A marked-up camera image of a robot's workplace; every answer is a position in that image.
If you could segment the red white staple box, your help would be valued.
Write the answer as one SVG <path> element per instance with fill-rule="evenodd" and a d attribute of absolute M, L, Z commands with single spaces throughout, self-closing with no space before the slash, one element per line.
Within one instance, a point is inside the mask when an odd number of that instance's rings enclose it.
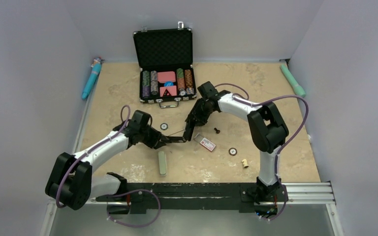
<path fill-rule="evenodd" d="M 199 143 L 201 146 L 203 146 L 205 149 L 207 149 L 209 152 L 212 152 L 216 148 L 216 144 L 214 144 L 212 141 L 207 139 L 206 137 L 202 136 L 201 134 L 196 134 L 193 140 L 197 143 Z"/>

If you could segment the black stapler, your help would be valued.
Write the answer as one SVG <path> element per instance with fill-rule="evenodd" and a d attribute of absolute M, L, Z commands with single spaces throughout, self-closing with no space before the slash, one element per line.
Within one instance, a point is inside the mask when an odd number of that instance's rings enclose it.
<path fill-rule="evenodd" d="M 182 136 L 177 136 L 177 137 L 178 137 L 178 141 L 176 143 L 185 143 L 185 142 L 190 142 L 191 141 L 191 140 L 185 140 L 184 139 L 184 134 Z"/>

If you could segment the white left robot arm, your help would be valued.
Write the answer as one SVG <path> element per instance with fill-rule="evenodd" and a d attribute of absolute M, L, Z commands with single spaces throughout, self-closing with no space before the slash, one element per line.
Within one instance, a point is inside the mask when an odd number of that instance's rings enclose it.
<path fill-rule="evenodd" d="M 128 192 L 127 180 L 116 173 L 93 179 L 99 167 L 138 143 L 158 149 L 187 141 L 184 137 L 163 135 L 151 122 L 150 114 L 136 110 L 96 144 L 74 154 L 60 154 L 46 184 L 46 195 L 56 201 L 57 207 L 73 210 L 80 209 L 91 198 L 110 196 L 114 201 L 123 200 Z"/>

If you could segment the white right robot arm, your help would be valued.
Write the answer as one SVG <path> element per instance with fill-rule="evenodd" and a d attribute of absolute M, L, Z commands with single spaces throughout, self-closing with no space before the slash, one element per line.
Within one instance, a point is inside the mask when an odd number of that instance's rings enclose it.
<path fill-rule="evenodd" d="M 289 134 L 277 106 L 273 102 L 263 105 L 237 98 L 233 93 L 218 91 L 211 82 L 198 87 L 201 94 L 185 122 L 183 138 L 190 141 L 196 126 L 207 123 L 213 112 L 234 115 L 249 124 L 254 145 L 260 151 L 260 170 L 256 181 L 256 194 L 268 200 L 280 187 L 278 177 L 278 153 L 281 151 Z"/>

